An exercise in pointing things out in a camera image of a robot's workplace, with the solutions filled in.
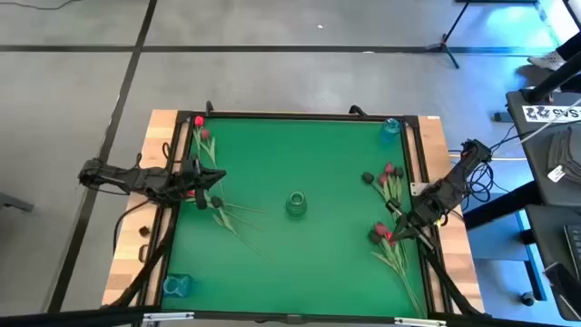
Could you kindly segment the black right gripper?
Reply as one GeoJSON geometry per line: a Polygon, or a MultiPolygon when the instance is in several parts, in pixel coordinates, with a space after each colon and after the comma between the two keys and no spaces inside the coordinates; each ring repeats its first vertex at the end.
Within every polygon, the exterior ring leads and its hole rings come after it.
{"type": "MultiPolygon", "coordinates": [[[[417,216],[422,226],[435,224],[438,227],[448,223],[449,199],[435,193],[423,193],[412,198],[413,214],[417,216]]],[[[415,229],[409,229],[409,222],[399,218],[396,228],[392,232],[391,241],[399,242],[405,239],[414,239],[419,236],[415,229]]]]}

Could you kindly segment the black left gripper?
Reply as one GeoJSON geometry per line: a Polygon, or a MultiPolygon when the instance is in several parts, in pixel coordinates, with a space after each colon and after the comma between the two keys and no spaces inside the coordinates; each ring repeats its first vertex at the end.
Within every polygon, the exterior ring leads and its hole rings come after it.
{"type": "Polygon", "coordinates": [[[170,176],[170,199],[183,200],[189,197],[189,193],[195,193],[212,188],[226,175],[225,170],[206,169],[202,173],[174,172],[170,176]]]}

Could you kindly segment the green glass vase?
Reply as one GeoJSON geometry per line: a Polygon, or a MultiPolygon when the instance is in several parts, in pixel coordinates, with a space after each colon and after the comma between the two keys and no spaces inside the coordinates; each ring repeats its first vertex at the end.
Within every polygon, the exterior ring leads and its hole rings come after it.
{"type": "Polygon", "coordinates": [[[290,217],[298,218],[303,216],[307,211],[305,194],[300,191],[292,192],[287,198],[285,209],[287,215],[290,217]]]}

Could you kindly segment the pale blue glass vase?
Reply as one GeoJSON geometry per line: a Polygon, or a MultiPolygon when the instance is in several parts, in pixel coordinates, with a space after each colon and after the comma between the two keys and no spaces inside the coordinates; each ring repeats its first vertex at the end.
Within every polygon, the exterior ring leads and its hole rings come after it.
{"type": "Polygon", "coordinates": [[[192,290],[193,279],[188,274],[169,274],[163,281],[164,297],[187,298],[192,290]]]}

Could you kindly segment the black low desk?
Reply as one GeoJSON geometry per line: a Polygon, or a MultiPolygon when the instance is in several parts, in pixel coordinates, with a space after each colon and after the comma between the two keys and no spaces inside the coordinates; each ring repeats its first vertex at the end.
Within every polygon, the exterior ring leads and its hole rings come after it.
{"type": "MultiPolygon", "coordinates": [[[[544,271],[552,263],[562,263],[572,275],[581,282],[573,265],[571,253],[567,246],[564,226],[569,224],[581,224],[581,208],[563,206],[527,205],[525,213],[529,221],[532,243],[539,250],[544,271]]],[[[560,315],[567,321],[573,320],[573,315],[559,302],[556,296],[557,308],[560,315]]]]}

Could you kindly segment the black tablet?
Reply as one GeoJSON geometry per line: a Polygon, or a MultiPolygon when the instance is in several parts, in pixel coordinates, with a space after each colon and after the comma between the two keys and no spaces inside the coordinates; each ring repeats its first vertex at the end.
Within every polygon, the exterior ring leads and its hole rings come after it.
{"type": "Polygon", "coordinates": [[[573,320],[581,321],[581,282],[562,263],[552,263],[545,270],[553,294],[573,315],[573,320]]]}

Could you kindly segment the computer keyboard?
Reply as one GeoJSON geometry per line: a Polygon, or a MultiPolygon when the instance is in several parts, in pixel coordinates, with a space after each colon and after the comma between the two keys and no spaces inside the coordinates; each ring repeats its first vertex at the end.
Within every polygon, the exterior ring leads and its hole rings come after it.
{"type": "Polygon", "coordinates": [[[581,281],[581,224],[565,225],[564,231],[576,276],[581,281]]]}

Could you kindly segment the dark grey stacked sheets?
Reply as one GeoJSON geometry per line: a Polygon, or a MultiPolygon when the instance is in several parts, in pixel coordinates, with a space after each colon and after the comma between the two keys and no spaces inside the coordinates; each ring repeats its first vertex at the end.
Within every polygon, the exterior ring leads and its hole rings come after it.
{"type": "Polygon", "coordinates": [[[550,137],[547,173],[562,165],[572,183],[581,184],[581,125],[568,126],[550,137]]]}

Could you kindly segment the white printed label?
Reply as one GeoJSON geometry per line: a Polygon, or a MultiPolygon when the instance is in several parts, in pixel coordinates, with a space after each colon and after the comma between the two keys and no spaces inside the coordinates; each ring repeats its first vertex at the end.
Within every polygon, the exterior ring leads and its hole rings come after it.
{"type": "Polygon", "coordinates": [[[569,123],[581,120],[581,106],[523,105],[522,111],[530,123],[569,123]]]}

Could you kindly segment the black tripod stand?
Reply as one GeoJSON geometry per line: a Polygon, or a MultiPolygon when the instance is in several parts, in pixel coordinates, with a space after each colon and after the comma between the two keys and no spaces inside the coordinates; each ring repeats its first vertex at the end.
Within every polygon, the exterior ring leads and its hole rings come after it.
{"type": "Polygon", "coordinates": [[[448,46],[448,39],[451,37],[452,33],[455,31],[460,19],[462,18],[462,16],[465,14],[466,10],[468,9],[468,6],[470,5],[471,0],[462,0],[462,2],[464,3],[464,5],[463,5],[462,9],[460,10],[459,14],[457,15],[455,21],[451,25],[451,27],[447,30],[447,32],[441,36],[441,38],[439,39],[439,41],[437,43],[431,44],[431,45],[426,45],[424,47],[424,50],[427,53],[445,54],[448,57],[448,59],[451,61],[451,63],[453,64],[455,69],[459,69],[460,66],[459,66],[458,61],[456,60],[455,56],[452,54],[452,52],[448,46]]]}

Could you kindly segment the grey chair leg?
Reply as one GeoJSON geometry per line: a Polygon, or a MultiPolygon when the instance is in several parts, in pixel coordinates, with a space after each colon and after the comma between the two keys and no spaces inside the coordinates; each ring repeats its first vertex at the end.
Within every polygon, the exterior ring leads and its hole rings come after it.
{"type": "Polygon", "coordinates": [[[32,203],[21,200],[6,193],[0,193],[0,209],[13,207],[22,212],[30,213],[34,209],[32,203]]]}

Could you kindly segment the black diagonal pole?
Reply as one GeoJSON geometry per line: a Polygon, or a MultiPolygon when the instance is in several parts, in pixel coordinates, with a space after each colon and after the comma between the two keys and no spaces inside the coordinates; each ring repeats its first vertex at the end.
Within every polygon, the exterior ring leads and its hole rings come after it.
{"type": "Polygon", "coordinates": [[[581,52],[577,52],[540,84],[534,86],[532,89],[523,89],[521,94],[531,104],[552,103],[554,101],[554,93],[563,84],[567,84],[571,79],[580,74],[581,52]]]}

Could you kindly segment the person's leg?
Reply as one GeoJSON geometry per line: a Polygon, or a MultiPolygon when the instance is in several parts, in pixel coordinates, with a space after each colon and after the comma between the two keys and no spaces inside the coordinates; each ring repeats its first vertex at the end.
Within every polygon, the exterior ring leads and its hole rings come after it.
{"type": "Polygon", "coordinates": [[[562,45],[560,45],[556,52],[564,60],[568,61],[570,58],[581,52],[581,31],[570,37],[562,45]]]}

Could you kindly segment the silver corner bracket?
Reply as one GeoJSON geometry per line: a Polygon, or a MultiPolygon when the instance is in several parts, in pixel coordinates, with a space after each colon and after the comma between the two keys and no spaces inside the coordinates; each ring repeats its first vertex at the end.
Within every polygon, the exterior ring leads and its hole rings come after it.
{"type": "Polygon", "coordinates": [[[403,317],[396,317],[394,324],[407,327],[448,327],[446,321],[403,317]]]}
{"type": "Polygon", "coordinates": [[[150,312],[143,315],[144,322],[166,322],[192,320],[194,312],[150,312]]]}

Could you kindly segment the black metal table frame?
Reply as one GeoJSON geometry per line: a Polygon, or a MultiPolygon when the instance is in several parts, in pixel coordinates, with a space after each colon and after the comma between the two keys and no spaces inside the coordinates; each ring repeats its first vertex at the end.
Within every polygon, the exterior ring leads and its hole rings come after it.
{"type": "MultiPolygon", "coordinates": [[[[359,117],[353,114],[306,114],[306,113],[261,113],[261,112],[213,112],[211,116],[206,116],[205,112],[194,111],[178,111],[176,123],[174,127],[174,136],[177,137],[176,131],[182,121],[180,119],[191,118],[189,122],[188,132],[193,131],[194,116],[203,116],[204,118],[236,118],[236,119],[274,119],[289,121],[329,121],[340,122],[349,121],[355,123],[370,123],[381,122],[388,118],[396,118],[397,120],[404,120],[411,116],[380,116],[367,115],[366,117],[359,117]]],[[[177,222],[177,214],[179,205],[170,205],[173,209],[172,219],[177,222]]],[[[173,242],[172,228],[175,225],[174,221],[170,221],[170,227],[165,234],[164,239],[154,252],[152,252],[149,262],[146,262],[137,277],[129,286],[129,293],[122,295],[133,298],[135,292],[139,291],[144,279],[149,278],[149,274],[157,264],[158,259],[169,251],[173,242]]],[[[161,310],[159,304],[142,305],[142,306],[128,306],[128,304],[115,304],[114,306],[106,306],[100,309],[73,311],[73,312],[52,312],[52,313],[38,313],[31,315],[16,315],[0,317],[0,327],[115,327],[127,324],[136,325],[143,321],[143,315],[150,312],[164,312],[161,310]]],[[[256,323],[264,322],[279,322],[288,325],[302,325],[310,322],[321,323],[361,323],[361,324],[387,324],[395,325],[394,319],[396,317],[388,316],[348,316],[348,315],[316,315],[316,314],[291,314],[291,313],[252,313],[252,312],[205,312],[193,311],[195,317],[193,320],[217,320],[217,321],[243,321],[256,323]]],[[[534,322],[522,322],[513,320],[503,320],[492,318],[486,314],[456,314],[450,312],[430,312],[428,310],[428,318],[430,320],[446,321],[448,327],[564,327],[554,324],[543,324],[534,322]]]]}

